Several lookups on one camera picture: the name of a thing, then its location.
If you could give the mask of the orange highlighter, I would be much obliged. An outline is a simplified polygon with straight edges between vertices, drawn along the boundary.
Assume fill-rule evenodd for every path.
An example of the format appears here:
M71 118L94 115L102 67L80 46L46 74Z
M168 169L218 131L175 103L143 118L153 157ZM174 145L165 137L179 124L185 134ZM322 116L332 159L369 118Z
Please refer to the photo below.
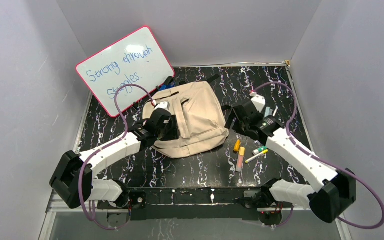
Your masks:
M235 142L235 144L234 144L233 152L234 152L234 153L239 153L240 148L241 148L241 140L238 139L238 140Z

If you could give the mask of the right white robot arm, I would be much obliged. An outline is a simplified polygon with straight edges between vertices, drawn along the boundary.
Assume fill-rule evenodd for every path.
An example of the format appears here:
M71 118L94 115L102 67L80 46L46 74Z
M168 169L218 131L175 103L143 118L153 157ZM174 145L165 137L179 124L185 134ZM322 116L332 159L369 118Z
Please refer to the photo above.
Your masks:
M227 127L258 141L278 154L306 179L307 184L272 179L260 192L242 199L253 208L275 207L287 202L310 209L320 220L332 223L356 201L356 180L349 173L316 161L313 152L288 134L287 128L274 116L263 114L264 97L253 94L231 107Z

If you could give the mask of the yellow pink highlighter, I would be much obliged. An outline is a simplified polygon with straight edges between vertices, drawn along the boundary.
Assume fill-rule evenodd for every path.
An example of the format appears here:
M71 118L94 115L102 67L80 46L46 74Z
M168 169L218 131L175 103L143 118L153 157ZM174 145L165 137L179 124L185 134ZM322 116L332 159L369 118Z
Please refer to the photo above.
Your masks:
M237 163L236 163L236 168L235 168L235 171L238 173L240 173L243 169L244 155L245 155L245 148L240 147L239 151L238 151L238 158L237 158Z

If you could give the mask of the beige backpack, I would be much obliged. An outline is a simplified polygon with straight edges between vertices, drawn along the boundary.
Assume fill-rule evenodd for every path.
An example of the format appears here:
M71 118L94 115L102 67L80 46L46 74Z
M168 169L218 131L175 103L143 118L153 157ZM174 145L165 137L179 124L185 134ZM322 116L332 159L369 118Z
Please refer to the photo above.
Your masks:
M221 146L229 136L220 101L207 81L195 81L158 91L153 99L168 102L176 117L178 139L158 140L152 146L159 153L179 159Z

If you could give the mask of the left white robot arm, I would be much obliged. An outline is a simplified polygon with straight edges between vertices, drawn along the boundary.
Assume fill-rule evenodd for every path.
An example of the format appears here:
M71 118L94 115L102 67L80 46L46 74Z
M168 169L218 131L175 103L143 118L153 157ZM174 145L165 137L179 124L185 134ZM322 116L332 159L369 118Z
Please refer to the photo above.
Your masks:
M51 188L70 209L84 207L86 201L107 201L124 208L131 199L128 187L118 180L96 176L116 162L152 147L159 140L178 137L176 116L170 104L160 102L149 118L136 123L123 134L103 145L81 153L64 153L49 181Z

